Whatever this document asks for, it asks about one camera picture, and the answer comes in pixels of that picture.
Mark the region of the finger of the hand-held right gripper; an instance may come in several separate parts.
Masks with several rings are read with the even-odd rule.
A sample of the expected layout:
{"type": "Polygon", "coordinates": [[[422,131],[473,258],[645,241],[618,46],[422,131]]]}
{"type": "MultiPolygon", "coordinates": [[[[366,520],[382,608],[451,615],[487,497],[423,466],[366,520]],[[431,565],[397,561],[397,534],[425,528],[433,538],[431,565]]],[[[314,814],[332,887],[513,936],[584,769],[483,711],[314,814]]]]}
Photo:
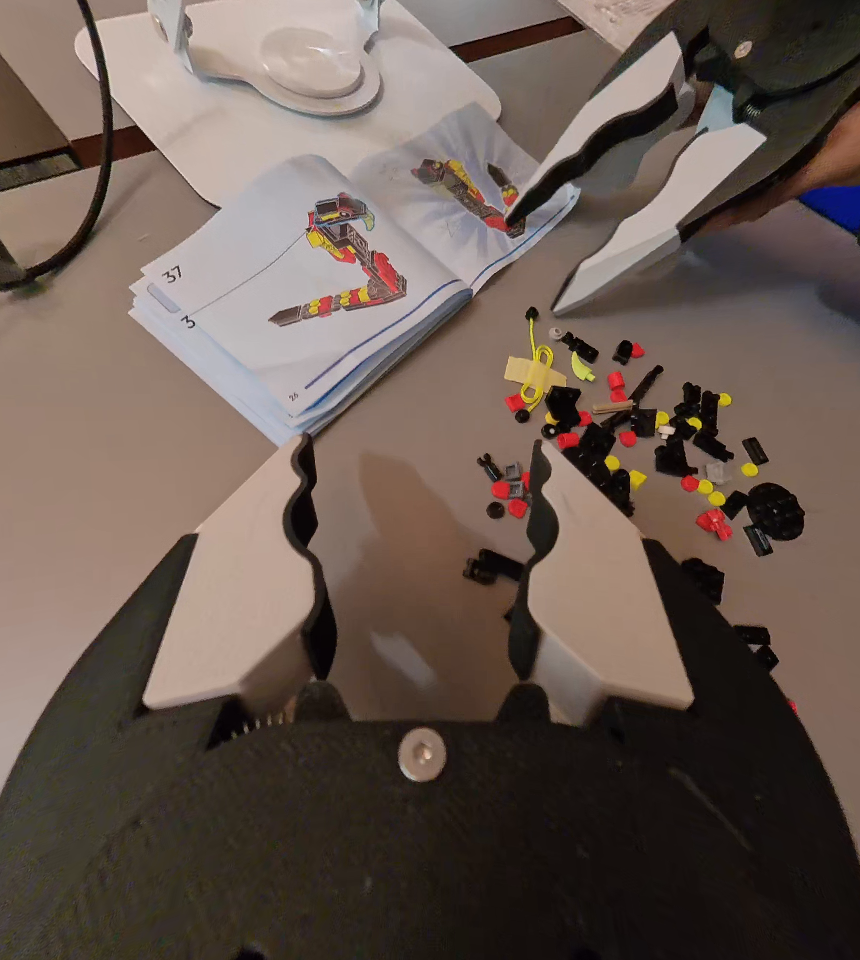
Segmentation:
{"type": "Polygon", "coordinates": [[[505,215],[509,226],[563,186],[602,196],[631,184],[644,155],[689,116],[683,48],[669,31],[588,99],[505,215]]]}
{"type": "Polygon", "coordinates": [[[684,218],[694,213],[765,140],[748,124],[698,133],[678,155],[655,197],[575,266],[553,302],[553,314],[563,316],[576,310],[674,253],[682,242],[684,218]]]}

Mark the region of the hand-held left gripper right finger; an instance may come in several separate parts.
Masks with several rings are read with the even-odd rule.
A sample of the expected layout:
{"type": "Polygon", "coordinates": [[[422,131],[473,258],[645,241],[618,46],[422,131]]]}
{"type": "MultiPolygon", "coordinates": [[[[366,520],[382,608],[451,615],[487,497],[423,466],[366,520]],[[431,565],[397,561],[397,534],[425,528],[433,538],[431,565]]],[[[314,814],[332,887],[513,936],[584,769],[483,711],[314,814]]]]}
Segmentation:
{"type": "Polygon", "coordinates": [[[694,692],[636,526],[546,440],[530,493],[532,555],[508,630],[517,677],[572,727],[613,698],[687,710],[694,692]]]}

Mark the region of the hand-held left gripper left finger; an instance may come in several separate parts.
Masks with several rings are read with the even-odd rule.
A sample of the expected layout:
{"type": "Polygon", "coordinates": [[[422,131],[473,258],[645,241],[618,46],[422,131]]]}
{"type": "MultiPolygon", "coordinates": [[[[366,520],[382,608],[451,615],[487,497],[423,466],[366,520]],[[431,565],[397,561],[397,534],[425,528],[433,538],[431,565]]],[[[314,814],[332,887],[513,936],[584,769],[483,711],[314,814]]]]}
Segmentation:
{"type": "Polygon", "coordinates": [[[234,696],[248,712],[282,712],[306,683],[327,678],[337,626],[311,550],[315,486],[314,444],[303,434],[196,529],[147,708],[234,696]]]}

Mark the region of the pile of lego pieces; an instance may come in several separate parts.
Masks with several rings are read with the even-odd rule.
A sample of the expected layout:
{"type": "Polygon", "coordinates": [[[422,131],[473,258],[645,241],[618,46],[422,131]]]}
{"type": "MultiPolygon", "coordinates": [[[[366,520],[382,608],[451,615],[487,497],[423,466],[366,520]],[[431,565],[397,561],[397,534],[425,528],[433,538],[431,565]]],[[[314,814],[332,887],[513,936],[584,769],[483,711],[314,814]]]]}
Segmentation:
{"type": "MultiPolygon", "coordinates": [[[[722,491],[723,477],[714,479],[710,471],[711,467],[724,467],[732,460],[732,451],[719,442],[717,428],[719,408],[731,402],[729,394],[701,390],[698,384],[686,381],[674,415],[643,408],[640,403],[664,370],[663,366],[656,365],[630,394],[626,394],[622,373],[613,371],[607,378],[609,402],[598,404],[592,411],[582,410],[581,390],[567,386],[562,374],[553,368],[554,349],[547,343],[536,342],[538,310],[531,306],[525,317],[531,346],[530,360],[511,357],[506,370],[506,378],[518,381],[520,385],[517,393],[506,397],[508,409],[519,423],[526,423],[533,410],[543,403],[546,408],[545,423],[541,428],[544,441],[556,445],[555,449],[563,458],[628,519],[632,519],[635,510],[632,495],[646,482],[648,474],[624,468],[614,454],[614,447],[619,441],[628,450],[640,439],[662,438],[662,443],[654,449],[654,469],[675,477],[683,490],[700,494],[707,500],[708,509],[696,519],[700,529],[724,543],[733,536],[732,522],[745,512],[750,522],[744,531],[756,556],[772,554],[772,543],[778,541],[768,539],[751,524],[747,509],[749,490],[722,491]],[[704,476],[698,476],[697,468],[689,464],[687,443],[711,457],[712,462],[705,465],[704,476]]],[[[577,377],[592,381],[591,365],[599,352],[569,331],[556,330],[551,333],[551,338],[570,352],[577,377]]],[[[507,512],[523,519],[528,511],[532,521],[538,519],[532,508],[534,467],[524,471],[519,463],[512,463],[501,469],[488,453],[477,462],[492,481],[494,500],[486,510],[492,519],[507,512]]],[[[479,558],[467,562],[463,576],[484,585],[494,583],[499,576],[520,583],[525,569],[525,565],[518,561],[482,549],[479,558]]],[[[510,624],[510,662],[521,680],[534,676],[538,643],[535,626],[531,628],[528,624],[524,630],[523,593],[521,587],[514,606],[505,616],[510,624]]]]}

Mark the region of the lego instruction booklet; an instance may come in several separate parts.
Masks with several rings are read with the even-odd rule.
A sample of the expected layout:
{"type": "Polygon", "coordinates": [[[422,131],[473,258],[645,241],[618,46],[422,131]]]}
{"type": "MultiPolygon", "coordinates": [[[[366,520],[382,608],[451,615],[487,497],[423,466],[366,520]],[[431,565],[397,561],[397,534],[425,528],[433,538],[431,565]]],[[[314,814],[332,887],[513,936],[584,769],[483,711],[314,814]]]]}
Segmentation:
{"type": "Polygon", "coordinates": [[[576,205],[472,103],[351,174],[288,159],[143,267],[129,316],[274,444],[316,434],[576,205]]]}

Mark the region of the black square lego brick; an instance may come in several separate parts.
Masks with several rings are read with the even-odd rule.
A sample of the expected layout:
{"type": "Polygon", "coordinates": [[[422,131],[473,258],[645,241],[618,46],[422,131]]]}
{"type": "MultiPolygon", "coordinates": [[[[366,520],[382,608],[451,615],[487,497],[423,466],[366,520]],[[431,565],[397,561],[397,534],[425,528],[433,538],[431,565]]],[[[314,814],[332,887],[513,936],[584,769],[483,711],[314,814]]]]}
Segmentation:
{"type": "Polygon", "coordinates": [[[721,605],[724,594],[724,571],[701,558],[686,558],[680,563],[681,571],[696,589],[714,607],[721,605]]]}

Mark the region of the black round lego plate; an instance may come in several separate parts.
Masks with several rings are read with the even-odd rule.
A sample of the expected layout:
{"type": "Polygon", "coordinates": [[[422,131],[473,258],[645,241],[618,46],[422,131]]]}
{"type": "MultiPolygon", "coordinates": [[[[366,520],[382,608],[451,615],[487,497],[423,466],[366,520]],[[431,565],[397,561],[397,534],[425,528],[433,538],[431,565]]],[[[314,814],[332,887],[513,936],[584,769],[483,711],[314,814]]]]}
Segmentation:
{"type": "Polygon", "coordinates": [[[753,486],[747,497],[751,524],[769,540],[786,543],[801,536],[805,510],[792,492],[778,484],[765,482],[753,486]]]}

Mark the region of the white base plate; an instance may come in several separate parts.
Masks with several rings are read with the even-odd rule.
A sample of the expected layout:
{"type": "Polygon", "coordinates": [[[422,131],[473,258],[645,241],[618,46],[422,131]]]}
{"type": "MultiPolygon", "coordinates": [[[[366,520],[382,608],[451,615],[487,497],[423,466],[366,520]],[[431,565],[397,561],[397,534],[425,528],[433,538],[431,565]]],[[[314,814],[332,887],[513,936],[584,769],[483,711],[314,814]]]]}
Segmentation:
{"type": "Polygon", "coordinates": [[[319,155],[350,174],[470,104],[497,94],[398,2],[148,2],[98,22],[112,98],[209,204],[266,169],[319,155]],[[272,37],[346,52],[357,84],[322,97],[268,71],[272,37]]]}

